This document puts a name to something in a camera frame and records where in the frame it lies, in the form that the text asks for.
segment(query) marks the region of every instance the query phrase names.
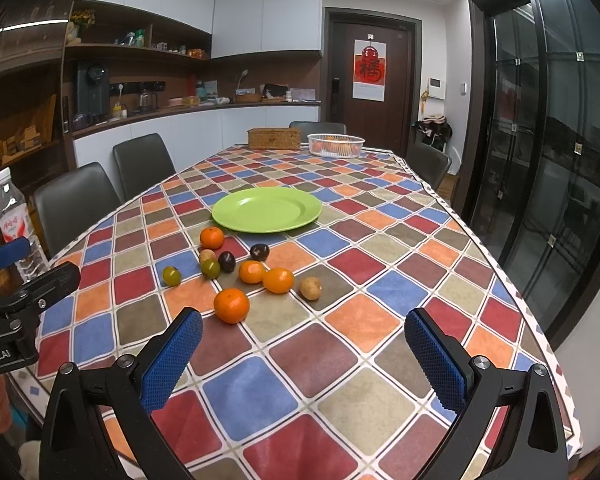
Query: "brown door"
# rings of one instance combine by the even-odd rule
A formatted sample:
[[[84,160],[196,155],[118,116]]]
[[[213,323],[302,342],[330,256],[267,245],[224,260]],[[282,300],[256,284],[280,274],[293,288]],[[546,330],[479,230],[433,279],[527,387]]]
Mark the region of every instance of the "brown door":
[[[350,23],[334,18],[331,24],[328,120],[347,125],[347,133],[362,137],[365,146],[392,150],[398,155],[406,151],[408,121],[413,99],[413,32],[407,26],[391,21],[378,22],[370,16],[352,16]],[[386,44],[384,101],[353,98],[355,40]]]

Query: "wall thermostat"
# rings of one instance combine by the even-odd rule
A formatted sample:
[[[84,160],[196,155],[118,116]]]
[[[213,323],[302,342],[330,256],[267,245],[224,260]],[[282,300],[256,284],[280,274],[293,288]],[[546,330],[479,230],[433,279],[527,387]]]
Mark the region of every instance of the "wall thermostat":
[[[435,97],[436,99],[445,98],[445,82],[440,79],[429,78],[429,97]]]

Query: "checkered tablecloth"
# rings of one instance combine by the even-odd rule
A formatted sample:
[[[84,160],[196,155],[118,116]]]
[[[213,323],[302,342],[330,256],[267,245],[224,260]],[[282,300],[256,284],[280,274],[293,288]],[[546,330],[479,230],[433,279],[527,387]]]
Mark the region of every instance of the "checkered tablecloth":
[[[221,251],[238,265],[254,243],[269,244],[267,266],[296,275],[289,294],[246,285],[237,271],[212,282],[200,274],[213,204],[253,186],[293,186],[323,202],[317,221],[295,231],[226,232]],[[195,307],[202,343],[153,418],[199,480],[412,478],[454,418],[404,340],[404,316],[417,306],[471,355],[519,370],[546,363],[569,456],[580,450],[573,401],[530,310],[458,216],[389,153],[334,160],[234,146],[126,204],[58,261],[80,267],[80,288],[45,312],[40,360],[14,380],[43,413],[62,363],[99,367],[137,354]],[[161,283],[165,266],[180,269],[177,288]],[[318,301],[298,294],[307,276],[322,282]],[[237,326],[213,314],[214,296],[229,287],[251,301]],[[132,463],[113,412],[104,417]],[[503,418],[494,415],[466,478],[481,470]]]

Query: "flowers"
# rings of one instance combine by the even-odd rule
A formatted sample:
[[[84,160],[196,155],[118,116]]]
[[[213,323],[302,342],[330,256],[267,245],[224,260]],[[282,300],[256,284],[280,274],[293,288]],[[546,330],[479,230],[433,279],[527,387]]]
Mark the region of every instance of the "flowers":
[[[96,22],[96,13],[93,9],[74,10],[71,21],[84,30]]]

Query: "small fruit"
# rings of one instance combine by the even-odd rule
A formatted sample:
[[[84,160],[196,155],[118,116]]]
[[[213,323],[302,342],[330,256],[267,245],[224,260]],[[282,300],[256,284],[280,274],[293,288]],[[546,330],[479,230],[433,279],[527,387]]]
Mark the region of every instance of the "small fruit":
[[[238,275],[245,283],[254,285],[260,283],[264,277],[265,268],[260,262],[246,260],[240,264]]]
[[[322,294],[322,283],[318,278],[305,278],[300,282],[300,294],[302,294],[306,300],[318,300]]]
[[[178,286],[182,281],[182,274],[175,267],[167,266],[162,270],[162,280],[167,286]]]
[[[288,269],[271,269],[264,275],[262,284],[269,292],[285,294],[294,286],[294,274]]]
[[[222,272],[234,272],[235,256],[233,256],[229,251],[225,251],[218,256],[218,263],[220,264]]]
[[[207,260],[215,260],[216,259],[216,253],[213,252],[211,249],[204,249],[202,251],[200,251],[200,265],[202,265],[203,263],[205,263]]]
[[[210,280],[214,280],[220,276],[220,264],[215,260],[207,260],[202,264],[200,269],[202,270],[202,274]]]
[[[214,298],[214,311],[225,323],[240,323],[249,313],[249,298],[238,288],[222,290]]]
[[[269,246],[267,244],[255,244],[250,250],[252,260],[263,262],[269,257]]]
[[[219,249],[224,244],[224,234],[218,227],[207,227],[200,233],[200,243],[205,249]]]

